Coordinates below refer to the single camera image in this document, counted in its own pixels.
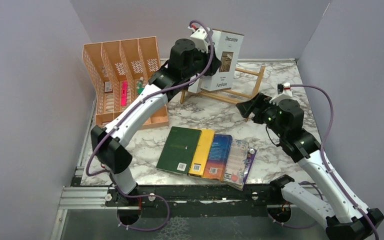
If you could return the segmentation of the white Decorate Furniture book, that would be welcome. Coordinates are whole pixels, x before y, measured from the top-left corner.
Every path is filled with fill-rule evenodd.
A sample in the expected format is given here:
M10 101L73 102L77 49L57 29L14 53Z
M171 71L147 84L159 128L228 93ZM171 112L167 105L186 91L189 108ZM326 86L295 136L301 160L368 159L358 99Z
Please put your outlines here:
M207 92L230 90L233 86L236 64L244 35L232 31L213 29L215 56L221 65L212 76L201 78L201 89Z

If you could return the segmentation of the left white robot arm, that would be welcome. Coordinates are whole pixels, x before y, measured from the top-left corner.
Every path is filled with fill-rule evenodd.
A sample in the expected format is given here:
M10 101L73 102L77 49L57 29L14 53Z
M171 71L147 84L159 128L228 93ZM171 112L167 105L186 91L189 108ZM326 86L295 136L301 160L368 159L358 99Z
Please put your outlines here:
M202 41L204 49L186 38L178 39L170 50L169 59L150 77L148 84L129 107L104 127L91 132L92 155L105 165L111 181L124 205L137 200L138 186L129 169L133 159L126 150L135 133L157 110L166 105L184 88L202 76L212 76L219 67L211 37Z

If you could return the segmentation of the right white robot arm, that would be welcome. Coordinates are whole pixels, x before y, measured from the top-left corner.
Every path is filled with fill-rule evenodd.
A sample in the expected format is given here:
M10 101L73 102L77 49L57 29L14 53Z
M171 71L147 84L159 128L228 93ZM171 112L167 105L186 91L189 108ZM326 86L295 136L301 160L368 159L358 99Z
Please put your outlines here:
M319 141L303 128L304 111L296 100L290 96L273 100L258 93L235 106L243 118L253 114L254 123L266 125L278 136L281 149L305 170L325 197L322 200L283 175L270 182L272 202L293 203L321 225L330 240L364 240L375 233L384 215L378 208L369 208L336 175Z

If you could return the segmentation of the dark green book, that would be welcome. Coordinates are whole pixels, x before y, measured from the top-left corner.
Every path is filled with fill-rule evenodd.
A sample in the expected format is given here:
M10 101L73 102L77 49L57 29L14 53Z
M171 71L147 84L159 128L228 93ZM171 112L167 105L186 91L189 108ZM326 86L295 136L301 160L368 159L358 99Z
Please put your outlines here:
M202 131L173 126L167 136L156 168L179 175L187 175Z

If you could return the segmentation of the white Afternoon tea book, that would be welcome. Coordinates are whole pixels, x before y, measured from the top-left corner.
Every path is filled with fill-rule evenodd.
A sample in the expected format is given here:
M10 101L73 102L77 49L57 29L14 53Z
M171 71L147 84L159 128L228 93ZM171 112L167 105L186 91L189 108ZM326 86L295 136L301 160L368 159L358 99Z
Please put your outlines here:
M193 84L191 84L187 91L193 94L198 94L201 91L202 79L197 79Z

